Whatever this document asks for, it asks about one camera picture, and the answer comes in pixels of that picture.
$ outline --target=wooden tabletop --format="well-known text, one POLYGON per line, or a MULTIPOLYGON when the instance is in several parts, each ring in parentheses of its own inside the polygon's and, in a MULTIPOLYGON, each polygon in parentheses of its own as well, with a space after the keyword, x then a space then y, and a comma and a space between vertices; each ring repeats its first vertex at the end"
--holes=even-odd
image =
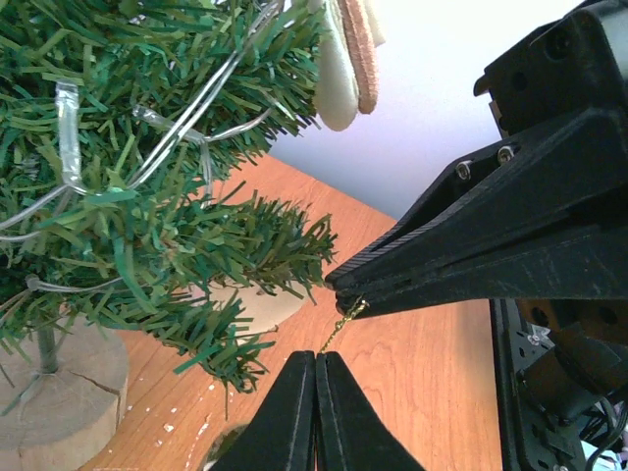
MULTIPOLYGON (((226 184, 262 195, 312 203, 311 219, 333 215, 337 263, 391 228, 394 220, 265 157, 226 184)), ((216 437, 246 423, 294 350, 318 351, 339 319, 334 293, 316 289, 306 304, 269 334, 263 351, 271 373, 258 392, 229 396, 200 368, 177 376, 174 350, 139 333, 123 332, 129 350, 130 410, 114 439, 81 470, 196 471, 216 437)), ((348 323, 330 346, 340 353, 380 419, 428 471, 501 469, 489 306, 474 301, 348 323)))

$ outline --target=beige ornament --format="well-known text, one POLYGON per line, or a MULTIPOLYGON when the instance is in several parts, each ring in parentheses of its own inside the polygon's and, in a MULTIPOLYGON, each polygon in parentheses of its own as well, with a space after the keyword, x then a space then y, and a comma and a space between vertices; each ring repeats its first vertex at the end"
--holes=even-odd
POLYGON ((325 8, 329 31, 320 44, 314 104, 325 126, 343 131, 358 112, 370 114, 377 105, 375 48, 385 42, 384 34, 372 0, 310 0, 309 8, 325 8))

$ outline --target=artificial christmas tree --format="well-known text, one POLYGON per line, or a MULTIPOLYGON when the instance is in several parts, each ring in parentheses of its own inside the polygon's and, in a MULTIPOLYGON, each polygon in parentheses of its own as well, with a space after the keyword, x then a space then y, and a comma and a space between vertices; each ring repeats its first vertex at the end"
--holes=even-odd
MULTIPOLYGON (((88 351, 103 328, 144 331, 190 356, 178 371, 199 365, 253 391, 257 355, 272 343, 246 331, 236 295, 217 303, 210 287, 300 295, 322 283, 335 236, 329 218, 308 225, 304 209, 257 197, 230 204, 212 181, 279 132, 313 123, 321 18, 303 0, 285 10, 255 0, 0 1, 0 346, 13 354, 3 371, 16 386, 3 428, 68 428, 63 440, 77 446, 70 419, 36 404, 47 379, 83 378, 115 390, 113 433, 127 366, 121 343, 88 351), (118 363, 108 376, 118 384, 73 362, 100 372, 118 363), (19 383, 26 367, 34 374, 19 383)), ((61 439, 28 440, 9 446, 16 463, 28 444, 61 439)))

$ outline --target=wood slice base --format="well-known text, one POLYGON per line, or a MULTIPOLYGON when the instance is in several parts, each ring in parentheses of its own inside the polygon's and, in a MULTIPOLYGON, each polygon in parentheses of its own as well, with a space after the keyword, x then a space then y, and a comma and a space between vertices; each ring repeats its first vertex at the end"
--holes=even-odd
MULTIPOLYGON (((59 351, 59 370, 46 375, 7 416, 0 417, 0 471, 75 471, 116 433, 126 410, 129 358, 122 339, 77 320, 59 351)), ((0 408, 23 391, 36 372, 36 341, 21 344, 33 364, 0 350, 0 408)))

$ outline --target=pine branch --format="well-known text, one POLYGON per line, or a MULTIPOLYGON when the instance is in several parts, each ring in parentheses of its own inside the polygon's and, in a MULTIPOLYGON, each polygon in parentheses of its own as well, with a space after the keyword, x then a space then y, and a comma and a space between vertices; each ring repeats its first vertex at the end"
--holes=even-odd
MULTIPOLYGON (((137 190, 125 182, 161 138, 134 120, 133 106, 175 120, 241 47, 259 3, 25 0, 0 8, 0 221, 61 181, 59 79, 79 84, 82 178, 104 192, 76 195, 57 215, 50 204, 2 232, 40 235, 0 241, 1 347, 20 352, 25 337, 46 328, 63 336, 62 321, 84 318, 176 348, 189 356, 178 371, 198 364, 240 392, 254 389, 264 372, 257 356, 271 343, 252 337, 238 344, 239 301, 218 306, 209 283, 231 279, 269 292, 289 289, 291 281, 308 289, 321 284, 335 239, 329 217, 308 227, 306 212, 289 203, 254 198, 232 205, 201 196, 199 150, 188 143, 137 190), (29 275, 74 288, 121 280, 103 292, 17 296, 29 275), (204 296, 184 294, 191 285, 204 296)), ((268 151, 279 132, 313 123, 320 15, 309 14, 303 0, 292 5, 257 37, 197 123, 197 131, 216 134, 273 108, 253 130, 211 143, 219 179, 268 151)))

